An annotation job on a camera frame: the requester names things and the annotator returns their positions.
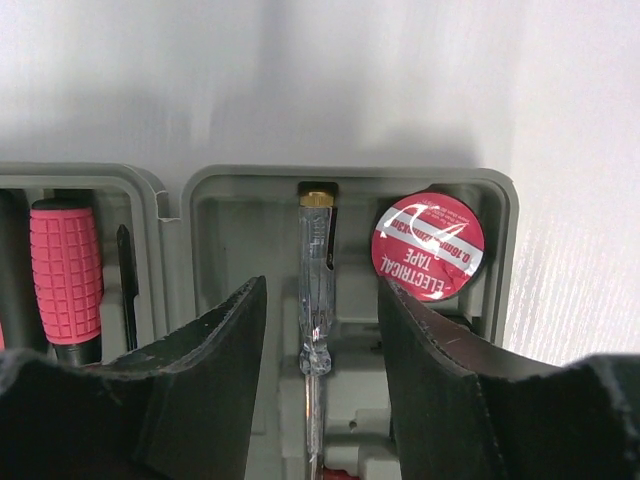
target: transparent handle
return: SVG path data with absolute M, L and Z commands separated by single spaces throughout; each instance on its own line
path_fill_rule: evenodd
M 328 259 L 332 215 L 332 208 L 300 207 L 300 369 L 305 375 L 331 371 L 327 336 L 335 315 L 335 275 Z

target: red round label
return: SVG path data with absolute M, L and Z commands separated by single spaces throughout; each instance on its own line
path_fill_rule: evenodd
M 378 275 L 389 277 L 418 300 L 455 295 L 478 271 L 484 234 L 471 209 L 442 193 L 417 193 L 382 216 L 371 255 Z

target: gray plastic tray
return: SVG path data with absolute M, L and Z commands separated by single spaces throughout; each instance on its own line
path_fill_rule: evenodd
M 452 194 L 478 215 L 486 236 L 482 271 L 458 296 L 432 306 L 462 315 L 501 345 L 518 203 L 511 181 L 483 169 L 210 167 L 186 185 L 182 218 L 149 172 L 117 164 L 0 164 L 0 188 L 30 201 L 53 188 L 91 189 L 103 248 L 101 306 L 105 360 L 124 352 L 115 232 L 134 238 L 136 316 L 145 345 L 224 300 L 246 279 L 266 275 L 267 330 L 247 479 L 298 480 L 304 471 L 304 387 L 297 367 L 297 186 L 339 184 L 336 234 L 337 322 L 330 338 L 328 466 L 363 480 L 399 477 L 387 440 L 390 404 L 377 329 L 370 239 L 377 216 L 396 199 L 427 188 Z

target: screwdriver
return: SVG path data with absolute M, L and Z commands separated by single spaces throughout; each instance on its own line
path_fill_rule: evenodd
M 102 265 L 91 207 L 79 200 L 39 200 L 31 210 L 33 279 L 44 331 L 58 360 L 102 358 Z
M 299 323 L 302 331 L 300 370 L 305 375 L 307 478 L 323 472 L 324 375 L 331 371 L 327 337 L 335 316 L 333 242 L 336 209 L 329 190 L 302 192 L 299 208 Z
M 0 326 L 4 348 L 46 353 L 31 274 L 29 210 L 26 198 L 0 190 Z

